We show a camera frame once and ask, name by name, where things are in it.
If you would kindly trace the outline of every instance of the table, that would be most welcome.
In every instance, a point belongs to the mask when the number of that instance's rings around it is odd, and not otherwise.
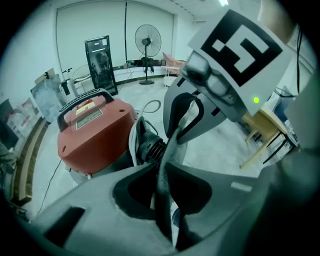
[[[180,67],[176,66],[161,66],[161,68],[165,69],[165,76],[163,78],[163,84],[165,88],[171,86],[173,81],[177,78],[176,76],[170,76],[170,70],[180,70]]]
[[[261,134],[264,140],[262,146],[247,161],[240,165],[240,168],[244,169],[257,159],[276,137],[281,133],[286,135],[287,128],[275,113],[265,106],[262,106],[254,116],[250,116],[249,113],[246,113],[242,120],[252,128],[252,132],[245,139],[246,142],[248,142],[256,133]]]

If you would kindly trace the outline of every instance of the floor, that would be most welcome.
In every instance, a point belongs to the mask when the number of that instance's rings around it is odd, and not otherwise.
[[[153,85],[141,85],[138,81],[127,83],[123,87],[120,85],[118,87],[119,95],[116,98],[131,104],[136,110],[141,109],[152,99],[160,100],[163,103],[167,91],[163,85],[163,78],[157,78],[154,81]],[[156,106],[156,103],[151,104],[150,110]],[[190,116],[195,117],[196,115],[197,108],[194,107]],[[163,127],[163,106],[156,113],[145,113],[144,117],[155,126],[159,135],[166,142],[168,139]],[[33,177],[32,201],[25,205],[31,220],[37,216],[40,209],[43,211],[77,185],[66,170],[65,164],[60,162],[57,152],[58,133],[57,124],[55,122],[50,124],[39,149]],[[227,119],[219,126],[188,143],[183,164],[209,172],[257,177],[264,167],[263,160],[268,157],[270,152],[266,151],[247,169],[240,169],[239,165],[246,161],[260,146],[259,142],[255,143],[253,140],[247,144],[245,142],[247,135],[248,132],[238,123]],[[277,157],[274,157],[265,165],[273,164],[278,160]]]

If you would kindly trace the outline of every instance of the fan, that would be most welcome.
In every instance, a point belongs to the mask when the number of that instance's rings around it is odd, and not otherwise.
[[[145,60],[145,80],[141,80],[141,85],[151,85],[155,82],[148,80],[148,59],[158,54],[161,48],[161,36],[159,31],[152,25],[145,24],[138,27],[135,32],[135,44],[139,51],[144,54]]]

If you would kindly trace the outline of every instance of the white table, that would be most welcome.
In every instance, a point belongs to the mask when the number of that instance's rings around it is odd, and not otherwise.
[[[161,68],[165,69],[165,76],[163,78],[163,84],[165,88],[171,86],[173,81],[177,78],[175,76],[170,76],[170,70],[179,70],[180,67],[176,66],[161,66]]]

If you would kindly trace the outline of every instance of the vacuum cleaner handle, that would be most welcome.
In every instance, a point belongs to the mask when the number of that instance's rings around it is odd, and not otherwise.
[[[58,127],[59,127],[60,132],[62,132],[63,130],[65,130],[68,127],[68,124],[66,123],[66,120],[65,120],[66,113],[71,111],[74,107],[78,106],[82,102],[84,102],[88,99],[91,99],[93,97],[99,96],[99,95],[102,95],[105,98],[105,101],[107,103],[114,101],[114,98],[112,98],[112,96],[110,95],[110,93],[107,90],[93,89],[93,90],[87,91],[87,92],[79,95],[78,97],[76,97],[75,99],[73,99],[72,101],[70,101],[69,103],[64,105],[60,109],[59,116],[57,118]]]

